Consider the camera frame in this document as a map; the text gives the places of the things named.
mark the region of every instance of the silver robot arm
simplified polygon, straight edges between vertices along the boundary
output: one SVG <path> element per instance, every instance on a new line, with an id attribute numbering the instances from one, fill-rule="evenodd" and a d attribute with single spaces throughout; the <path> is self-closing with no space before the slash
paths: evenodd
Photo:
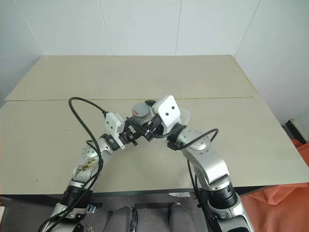
<path id="1" fill-rule="evenodd" d="M 203 133 L 185 128 L 178 135 L 176 143 L 187 144 Z M 212 148 L 210 139 L 204 137 L 192 145 L 182 149 L 183 155 L 193 165 L 202 190 L 201 207 L 209 208 L 208 217 L 216 220 L 213 230 L 220 227 L 222 232 L 249 231 L 254 232 L 249 217 L 242 205 L 239 195 L 234 191 L 226 163 Z"/>
<path id="2" fill-rule="evenodd" d="M 180 110 L 173 96 L 169 95 L 157 101 L 152 110 L 161 117 L 164 133 L 181 127 Z M 186 127 L 167 137 L 168 147 L 181 150 L 193 165 L 202 187 L 202 190 L 199 190 L 196 183 L 195 191 L 211 230 L 254 232 L 241 199 L 233 188 L 226 163 L 213 149 L 211 140 L 206 135 L 207 133 Z"/>
<path id="3" fill-rule="evenodd" d="M 118 149 L 125 149 L 125 144 L 132 142 L 128 138 L 131 131 L 127 129 L 127 133 L 124 133 L 125 122 L 115 113 L 107 113 L 105 118 L 105 128 L 110 134 L 104 134 L 97 139 L 97 143 L 100 148 L 100 156 L 102 157 L 106 165 L 111 158 L 112 153 Z M 84 219 L 87 214 L 88 204 L 91 194 L 96 186 L 97 180 L 93 178 L 98 172 L 99 158 L 96 152 L 95 144 L 93 141 L 87 141 L 87 146 L 82 151 L 82 157 L 72 172 L 72 177 L 69 181 L 68 187 L 65 190 L 63 197 L 59 203 L 56 204 L 51 214 L 49 221 L 47 221 L 42 229 L 39 231 L 47 232 L 83 232 L 84 228 L 79 223 Z M 61 220 L 54 226 L 54 223 L 64 216 L 66 209 L 78 200 L 78 203 L 67 213 L 64 217 L 65 220 Z"/>

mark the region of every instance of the orange fabric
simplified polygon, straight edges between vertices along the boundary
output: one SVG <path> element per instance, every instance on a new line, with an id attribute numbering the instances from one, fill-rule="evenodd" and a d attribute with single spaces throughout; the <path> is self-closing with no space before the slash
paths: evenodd
<path id="1" fill-rule="evenodd" d="M 309 166 L 309 143 L 293 143 Z M 309 231 L 309 183 L 278 185 L 241 200 L 256 232 Z"/>

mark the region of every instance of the black connector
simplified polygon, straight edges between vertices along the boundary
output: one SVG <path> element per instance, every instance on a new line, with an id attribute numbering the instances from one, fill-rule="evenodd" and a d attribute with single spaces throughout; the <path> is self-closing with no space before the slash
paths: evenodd
<path id="1" fill-rule="evenodd" d="M 145 103 L 147 105 L 149 105 L 150 107 L 152 107 L 156 103 L 156 101 L 155 100 L 146 100 Z"/>
<path id="2" fill-rule="evenodd" d="M 206 191 L 209 203 L 216 209 L 227 209 L 237 202 L 237 195 L 232 183 L 221 190 Z"/>
<path id="3" fill-rule="evenodd" d="M 65 192 L 63 193 L 63 197 L 60 201 L 60 204 L 70 206 L 74 202 L 76 202 L 77 199 L 79 199 L 84 193 L 86 189 L 81 190 L 79 187 L 75 186 L 68 186 Z M 88 203 L 90 201 L 90 196 L 92 194 L 92 191 L 88 191 L 77 203 L 75 208 L 81 208 L 86 209 L 88 206 Z M 75 218 L 70 218 L 72 221 L 80 221 L 84 219 L 86 214 L 76 214 Z"/>
<path id="4" fill-rule="evenodd" d="M 111 149 L 113 151 L 116 151 L 120 148 L 119 144 L 116 142 L 116 140 L 112 137 L 111 134 L 106 135 L 105 137 L 103 137 L 106 142 L 110 145 Z"/>
<path id="5" fill-rule="evenodd" d="M 181 126 L 182 126 L 182 124 L 176 123 L 176 124 L 173 126 L 173 128 L 171 129 L 171 131 L 172 131 L 172 130 L 176 130 L 178 127 L 181 127 Z M 175 143 L 176 140 L 177 140 L 178 135 L 180 134 L 180 132 L 181 132 L 181 130 L 177 131 L 176 133 L 171 134 L 171 135 L 168 137 L 168 140 Z"/>
<path id="6" fill-rule="evenodd" d="M 168 148 L 170 148 L 170 149 L 172 149 L 174 151 L 178 150 L 178 146 L 174 142 L 172 142 L 172 141 L 168 142 Z"/>
<path id="7" fill-rule="evenodd" d="M 154 129 L 156 129 L 156 133 L 159 133 L 158 127 L 159 127 L 159 126 L 161 125 L 161 123 L 162 123 L 161 117 L 160 117 L 159 115 L 155 115 L 155 116 L 151 119 L 150 122 L 151 122 L 151 123 L 150 123 L 150 125 L 149 125 L 149 129 L 151 129 L 152 131 L 153 131 Z"/>

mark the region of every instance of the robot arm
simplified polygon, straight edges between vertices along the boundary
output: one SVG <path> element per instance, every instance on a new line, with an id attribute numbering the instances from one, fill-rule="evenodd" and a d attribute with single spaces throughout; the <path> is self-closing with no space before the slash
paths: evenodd
<path id="1" fill-rule="evenodd" d="M 213 131 L 203 134 L 182 125 L 181 122 L 187 123 L 190 114 L 179 109 L 171 95 L 157 102 L 136 104 L 132 114 L 133 117 L 127 117 L 126 121 L 118 114 L 106 114 L 105 127 L 110 134 L 104 134 L 97 140 L 104 164 L 113 151 L 123 150 L 129 143 L 137 145 L 136 140 L 140 137 L 145 137 L 149 142 L 153 138 L 163 138 L 168 141 L 169 148 L 181 150 L 193 165 L 196 183 L 191 177 L 192 184 L 210 229 L 214 232 L 254 232 L 240 197 L 234 191 L 226 163 L 212 148 L 211 139 L 206 136 Z M 61 202 L 56 204 L 51 218 L 43 224 L 43 232 L 51 229 L 52 232 L 84 231 L 79 221 L 87 213 L 90 196 L 96 185 L 94 176 L 99 171 L 96 146 L 94 142 L 87 141 Z M 202 190 L 197 188 L 197 179 Z"/>

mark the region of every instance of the gray fabric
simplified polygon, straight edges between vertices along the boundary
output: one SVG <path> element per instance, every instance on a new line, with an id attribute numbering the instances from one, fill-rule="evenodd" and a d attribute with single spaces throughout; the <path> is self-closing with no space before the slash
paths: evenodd
<path id="1" fill-rule="evenodd" d="M 131 218 L 132 210 L 130 207 L 125 206 L 118 209 L 107 222 L 103 232 L 129 232 Z"/>
<path id="2" fill-rule="evenodd" d="M 171 207 L 169 222 L 171 232 L 196 232 L 190 215 L 180 204 Z"/>

